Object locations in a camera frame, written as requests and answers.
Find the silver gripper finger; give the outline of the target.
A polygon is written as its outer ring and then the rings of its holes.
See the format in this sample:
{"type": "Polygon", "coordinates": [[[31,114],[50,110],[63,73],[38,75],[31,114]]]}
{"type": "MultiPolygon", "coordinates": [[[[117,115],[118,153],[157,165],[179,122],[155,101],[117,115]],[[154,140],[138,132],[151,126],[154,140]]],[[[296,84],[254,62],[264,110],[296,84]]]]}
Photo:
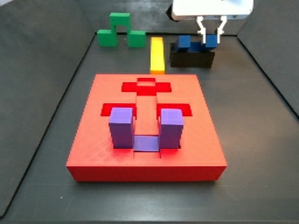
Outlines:
{"type": "Polygon", "coordinates": [[[225,26],[228,24],[228,16],[221,16],[220,17],[220,27],[218,27],[218,30],[217,30],[217,36],[218,36],[218,44],[221,43],[221,35],[225,33],[225,26]]]}
{"type": "Polygon", "coordinates": [[[202,43],[206,44],[207,43],[207,29],[205,27],[203,20],[205,20],[203,16],[197,17],[197,23],[199,26],[198,34],[202,35],[202,43]]]}

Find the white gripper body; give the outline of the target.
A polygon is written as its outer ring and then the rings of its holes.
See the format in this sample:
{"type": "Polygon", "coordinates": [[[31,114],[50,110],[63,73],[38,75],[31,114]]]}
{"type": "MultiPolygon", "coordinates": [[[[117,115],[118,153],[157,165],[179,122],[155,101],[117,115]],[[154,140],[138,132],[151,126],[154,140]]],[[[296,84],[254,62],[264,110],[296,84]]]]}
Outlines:
{"type": "Polygon", "coordinates": [[[197,17],[244,19],[254,10],[254,0],[173,0],[173,19],[194,20],[197,17]]]}

